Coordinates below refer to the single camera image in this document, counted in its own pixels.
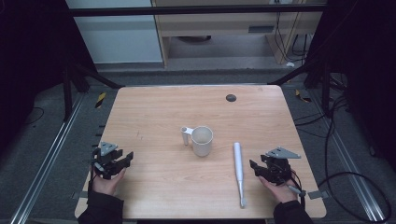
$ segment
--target black sleeve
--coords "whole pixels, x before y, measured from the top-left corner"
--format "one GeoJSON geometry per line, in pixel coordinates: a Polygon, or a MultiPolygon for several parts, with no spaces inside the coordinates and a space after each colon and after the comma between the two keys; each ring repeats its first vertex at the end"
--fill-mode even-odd
{"type": "Polygon", "coordinates": [[[276,224],[314,223],[298,201],[278,204],[274,210],[274,220],[276,224]]]}
{"type": "Polygon", "coordinates": [[[87,209],[78,217],[79,224],[122,224],[123,200],[92,191],[87,209]]]}

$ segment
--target black cloth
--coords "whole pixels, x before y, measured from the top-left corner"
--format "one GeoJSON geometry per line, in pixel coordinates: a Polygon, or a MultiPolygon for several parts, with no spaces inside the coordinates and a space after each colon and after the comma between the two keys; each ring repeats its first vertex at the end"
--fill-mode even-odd
{"type": "Polygon", "coordinates": [[[280,203],[275,207],[276,224],[310,224],[314,223],[298,201],[280,203]]]}
{"type": "Polygon", "coordinates": [[[0,1],[1,157],[31,113],[36,95],[63,83],[69,62],[65,55],[97,72],[74,18],[50,13],[68,9],[64,0],[0,1]]]}
{"type": "MultiPolygon", "coordinates": [[[[396,75],[396,4],[394,0],[328,0],[305,63],[321,59],[331,73],[347,77],[351,115],[375,152],[396,171],[394,86],[396,75]]],[[[320,82],[321,66],[307,80],[320,82]]]]}
{"type": "Polygon", "coordinates": [[[123,200],[92,191],[87,209],[78,217],[80,224],[122,224],[123,200]]]}

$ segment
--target gray floor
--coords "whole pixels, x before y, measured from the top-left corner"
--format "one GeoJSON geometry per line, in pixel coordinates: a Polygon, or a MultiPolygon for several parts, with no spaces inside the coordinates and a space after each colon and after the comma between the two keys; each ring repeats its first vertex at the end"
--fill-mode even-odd
{"type": "MultiPolygon", "coordinates": [[[[276,64],[268,48],[265,37],[252,36],[212,36],[209,41],[197,38],[173,38],[170,60],[166,68],[141,66],[132,71],[125,70],[114,73],[103,70],[104,77],[128,86],[139,85],[185,85],[185,84],[230,84],[251,83],[265,84],[285,76],[293,68],[285,64],[276,64]]],[[[78,196],[88,173],[88,159],[94,145],[100,140],[102,125],[106,124],[109,111],[117,94],[100,82],[88,78],[91,89],[88,93],[73,91],[73,99],[82,98],[78,114],[70,130],[61,143],[56,160],[49,166],[46,181],[38,189],[33,198],[32,207],[28,208],[28,220],[37,223],[61,223],[60,220],[75,220],[74,210],[78,196]],[[94,108],[98,95],[106,92],[106,98],[101,108],[94,108]]],[[[308,90],[307,94],[314,102],[307,103],[296,97],[295,90],[302,88],[304,75],[298,76],[282,86],[290,112],[296,124],[317,118],[320,113],[319,103],[315,99],[320,95],[320,87],[308,90]]],[[[342,95],[332,91],[332,98],[342,95]]],[[[62,85],[41,92],[35,100],[35,108],[26,121],[26,125],[11,144],[11,153],[1,159],[0,179],[0,220],[8,223],[16,214],[23,198],[40,172],[40,166],[51,149],[53,140],[63,125],[64,103],[62,85]]],[[[310,125],[298,126],[308,160],[313,169],[315,179],[324,179],[325,135],[328,131],[326,119],[321,119],[310,125]]],[[[347,112],[347,105],[334,113],[336,132],[328,144],[329,173],[334,174],[349,170],[345,163],[345,152],[340,150],[336,136],[342,139],[342,147],[355,168],[370,177],[389,197],[391,204],[396,203],[393,189],[396,186],[396,176],[383,158],[372,157],[359,125],[353,115],[347,112]]],[[[358,215],[367,218],[362,197],[356,193],[357,188],[351,183],[354,179],[343,176],[332,180],[333,191],[337,198],[347,208],[358,215]]],[[[387,207],[378,192],[371,188],[374,201],[384,214],[387,207]]],[[[349,215],[333,198],[324,200],[328,214],[316,220],[316,223],[361,223],[349,215]]],[[[203,223],[232,223],[231,220],[204,221],[203,223]]],[[[396,223],[395,216],[388,223],[396,223]]]]}

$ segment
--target metal bracket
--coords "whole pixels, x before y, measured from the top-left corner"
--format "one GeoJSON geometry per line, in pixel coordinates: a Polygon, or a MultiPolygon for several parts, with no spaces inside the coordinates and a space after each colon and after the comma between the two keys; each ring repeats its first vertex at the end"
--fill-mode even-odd
{"type": "Polygon", "coordinates": [[[111,151],[115,150],[117,147],[116,144],[111,144],[111,143],[107,143],[107,142],[102,142],[100,144],[101,148],[100,148],[100,155],[101,156],[105,156],[108,153],[110,153],[111,151]]]}
{"type": "Polygon", "coordinates": [[[322,198],[322,199],[327,199],[330,197],[329,193],[324,190],[324,191],[313,191],[313,192],[308,192],[308,196],[311,200],[314,200],[316,198],[322,198]]]}
{"type": "Polygon", "coordinates": [[[79,198],[88,198],[88,191],[73,192],[72,199],[78,200],[79,198]]]}
{"type": "Polygon", "coordinates": [[[300,155],[295,154],[294,152],[290,152],[283,147],[277,147],[276,149],[273,149],[273,150],[265,153],[265,155],[267,155],[269,157],[277,158],[277,159],[300,159],[301,158],[300,155]]]}

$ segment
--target wire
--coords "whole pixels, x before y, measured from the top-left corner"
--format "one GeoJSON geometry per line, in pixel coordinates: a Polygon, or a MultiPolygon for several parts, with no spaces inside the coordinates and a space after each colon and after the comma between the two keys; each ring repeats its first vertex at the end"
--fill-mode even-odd
{"type": "Polygon", "coordinates": [[[38,120],[40,120],[41,118],[43,118],[43,116],[44,116],[44,109],[43,109],[43,108],[41,108],[41,107],[33,107],[33,109],[39,109],[39,110],[41,110],[41,115],[40,115],[37,119],[35,119],[35,120],[33,120],[33,121],[24,123],[24,125],[33,124],[33,123],[35,123],[36,121],[38,121],[38,120]]]}
{"type": "Polygon", "coordinates": [[[330,74],[330,79],[331,79],[331,88],[335,91],[342,92],[347,88],[347,85],[345,84],[345,81],[343,79],[343,74],[338,73],[339,78],[333,77],[332,74],[330,74]]]}
{"type": "Polygon", "coordinates": [[[301,199],[300,203],[301,203],[301,206],[303,207],[303,209],[305,209],[305,191],[303,190],[303,185],[301,184],[300,177],[297,176],[296,172],[294,172],[293,170],[291,170],[291,172],[294,173],[294,175],[297,177],[298,183],[293,177],[291,178],[291,181],[294,183],[294,185],[300,191],[300,193],[299,193],[299,196],[301,199]]]}
{"type": "Polygon", "coordinates": [[[308,131],[306,131],[306,130],[304,130],[304,129],[297,129],[297,130],[300,131],[300,132],[304,132],[304,133],[311,134],[311,135],[313,135],[313,136],[315,136],[315,137],[326,138],[326,136],[321,136],[321,135],[318,135],[318,134],[315,134],[315,133],[311,133],[311,132],[308,132],[308,131]]]}
{"type": "Polygon", "coordinates": [[[292,45],[292,47],[291,47],[291,52],[292,52],[295,56],[303,56],[304,58],[306,58],[306,57],[305,57],[305,54],[306,54],[306,42],[307,42],[306,39],[307,39],[308,35],[305,35],[305,38],[304,38],[304,46],[303,46],[303,49],[300,49],[300,50],[294,49],[298,37],[299,37],[298,35],[296,35],[296,36],[294,37],[293,45],[292,45]]]}
{"type": "Polygon", "coordinates": [[[90,170],[90,181],[88,183],[88,195],[92,192],[92,187],[93,187],[93,180],[96,178],[97,173],[94,171],[94,165],[95,165],[95,155],[99,153],[100,148],[97,147],[91,155],[91,170],[90,170]]]}
{"type": "Polygon", "coordinates": [[[329,150],[329,148],[328,148],[328,145],[329,145],[329,139],[330,139],[330,135],[331,135],[331,129],[332,129],[332,126],[334,125],[333,113],[334,113],[334,111],[336,111],[336,110],[339,108],[339,107],[337,107],[337,105],[340,104],[341,102],[343,102],[344,100],[345,100],[345,98],[340,97],[339,99],[337,99],[337,100],[334,102],[334,104],[333,104],[333,106],[332,106],[332,110],[331,110],[331,113],[332,113],[332,115],[331,115],[331,122],[330,122],[329,131],[328,131],[327,136],[326,136],[325,151],[324,151],[325,179],[324,179],[323,181],[321,181],[321,182],[319,183],[318,186],[321,186],[322,184],[327,183],[327,187],[328,187],[328,189],[329,189],[329,192],[330,192],[330,194],[332,195],[332,197],[334,198],[334,200],[335,200],[346,212],[348,212],[350,215],[352,215],[352,216],[355,217],[356,219],[358,219],[358,220],[360,220],[360,221],[364,221],[364,222],[370,222],[370,223],[384,223],[384,222],[386,222],[388,219],[390,219],[390,217],[391,217],[391,213],[392,213],[391,205],[390,205],[390,202],[389,202],[388,198],[386,197],[385,193],[380,189],[380,187],[379,187],[378,185],[375,184],[375,182],[374,182],[373,180],[371,180],[371,179],[368,178],[367,176],[364,176],[364,175],[361,175],[361,174],[357,174],[357,173],[353,173],[353,172],[341,172],[341,173],[337,173],[337,174],[334,174],[334,175],[329,175],[329,167],[328,167],[328,150],[329,150]],[[332,186],[331,186],[330,181],[329,181],[330,179],[332,179],[332,178],[334,178],[334,177],[336,177],[336,176],[339,176],[339,175],[358,175],[358,176],[360,176],[360,177],[362,177],[362,178],[368,180],[368,181],[370,182],[370,184],[371,184],[372,186],[374,186],[374,187],[378,190],[378,192],[382,195],[382,197],[384,198],[384,200],[385,200],[385,202],[386,202],[386,204],[387,204],[387,207],[388,207],[388,215],[387,215],[384,219],[382,219],[382,220],[379,220],[379,221],[372,221],[372,220],[370,220],[370,219],[368,219],[368,218],[360,217],[360,216],[357,215],[356,213],[354,213],[354,212],[352,212],[351,210],[347,209],[347,208],[337,199],[336,195],[334,194],[334,192],[333,192],[333,190],[332,190],[332,186]]]}
{"type": "Polygon", "coordinates": [[[324,117],[325,117],[325,115],[322,115],[322,116],[320,116],[320,117],[318,117],[318,118],[316,118],[316,119],[310,120],[310,121],[308,121],[308,122],[306,122],[306,123],[295,124],[295,126],[297,127],[297,126],[304,126],[304,125],[312,124],[312,123],[315,123],[315,122],[321,120],[321,119],[324,118],[324,117]]]}
{"type": "MultiPolygon", "coordinates": [[[[279,0],[275,0],[275,3],[276,3],[277,5],[280,4],[279,0]]],[[[276,45],[277,45],[277,47],[278,47],[280,53],[282,54],[283,59],[286,60],[287,62],[290,62],[290,63],[294,63],[294,62],[298,62],[298,61],[303,61],[303,60],[304,60],[304,57],[303,57],[302,59],[293,59],[293,58],[291,58],[291,57],[288,56],[288,53],[287,53],[286,47],[285,47],[285,43],[283,42],[282,34],[280,33],[280,30],[279,30],[279,21],[280,21],[280,12],[277,12],[277,13],[276,13],[275,42],[276,42],[276,45]],[[280,42],[281,42],[281,44],[282,44],[283,49],[279,46],[279,43],[277,42],[277,37],[276,37],[277,35],[279,35],[279,37],[280,37],[279,39],[280,39],[280,42]]]]}
{"type": "Polygon", "coordinates": [[[304,62],[303,61],[305,61],[305,59],[306,59],[306,50],[305,50],[305,48],[306,48],[306,39],[308,38],[308,35],[305,35],[305,39],[304,39],[304,47],[303,47],[303,60],[301,60],[301,65],[303,65],[304,64],[304,62]]]}
{"type": "Polygon", "coordinates": [[[321,114],[321,113],[315,113],[315,114],[312,114],[312,115],[307,115],[307,116],[304,116],[304,117],[301,117],[301,118],[298,118],[298,119],[294,119],[294,121],[297,121],[297,120],[299,120],[299,119],[311,118],[311,117],[313,117],[313,116],[315,116],[315,115],[318,115],[318,114],[321,114]]]}
{"type": "Polygon", "coordinates": [[[348,13],[345,15],[345,17],[336,25],[336,27],[334,29],[332,29],[332,32],[327,35],[326,39],[322,42],[322,44],[320,46],[318,46],[315,51],[311,51],[311,57],[318,57],[318,54],[320,52],[320,50],[326,46],[327,42],[329,42],[330,40],[332,40],[332,37],[334,36],[334,34],[336,34],[336,32],[340,29],[340,27],[344,24],[344,22],[347,20],[347,18],[349,18],[350,14],[352,14],[353,9],[355,9],[356,5],[358,4],[359,0],[356,0],[354,5],[352,6],[352,8],[348,11],[348,13]]]}

